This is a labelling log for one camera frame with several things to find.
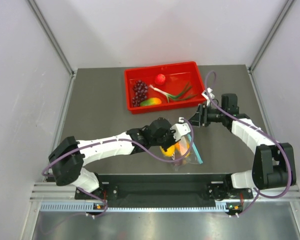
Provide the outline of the clear zip top bag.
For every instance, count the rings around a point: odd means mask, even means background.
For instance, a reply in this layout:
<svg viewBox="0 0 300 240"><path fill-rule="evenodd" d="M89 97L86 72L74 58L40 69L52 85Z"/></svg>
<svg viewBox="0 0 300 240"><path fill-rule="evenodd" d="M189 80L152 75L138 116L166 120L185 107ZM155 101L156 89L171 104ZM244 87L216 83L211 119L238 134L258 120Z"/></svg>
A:
<svg viewBox="0 0 300 240"><path fill-rule="evenodd" d="M188 143L191 143L192 137L190 134L183 136L181 140L187 140ZM174 156L172 157L166 157L163 155L165 160L171 160L172 167L175 171L178 171L180 167L185 166L187 164L192 164L192 165L201 165L203 164L203 160L199 154L199 151L195 145L195 143L192 144L191 150L189 151L190 155L188 157L185 157L179 161L176 161L176 159L180 158L181 156L179 155L178 151L176 150L175 147L175 152Z"/></svg>

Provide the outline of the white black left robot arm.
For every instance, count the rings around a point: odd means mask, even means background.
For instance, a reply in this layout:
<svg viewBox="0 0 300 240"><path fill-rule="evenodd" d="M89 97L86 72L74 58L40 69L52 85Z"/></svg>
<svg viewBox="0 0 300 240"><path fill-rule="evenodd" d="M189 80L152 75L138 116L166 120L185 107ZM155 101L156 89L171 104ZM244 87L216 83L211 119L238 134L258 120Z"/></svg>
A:
<svg viewBox="0 0 300 240"><path fill-rule="evenodd" d="M132 128L112 137L95 140L66 137L48 159L50 163L59 160L51 167L57 186L73 184L96 199L103 194L104 187L99 183L98 175L84 166L113 156L142 153L154 146L166 151L180 139L177 126L161 117L150 125Z"/></svg>

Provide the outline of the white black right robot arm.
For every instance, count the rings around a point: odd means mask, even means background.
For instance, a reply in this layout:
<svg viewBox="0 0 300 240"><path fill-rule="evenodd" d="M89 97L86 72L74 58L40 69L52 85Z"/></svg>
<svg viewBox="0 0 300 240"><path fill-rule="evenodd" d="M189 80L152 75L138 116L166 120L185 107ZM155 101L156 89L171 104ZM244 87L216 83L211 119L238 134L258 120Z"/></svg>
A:
<svg viewBox="0 0 300 240"><path fill-rule="evenodd" d="M294 150L289 143L279 143L244 113L240 113L238 97L234 93L221 96L221 105L214 102L213 94L204 91L206 103L198 106L189 122L194 127L221 123L238 137L254 154L251 170L226 176L223 192L235 198L242 189L255 189L268 199L283 197L296 183Z"/></svg>

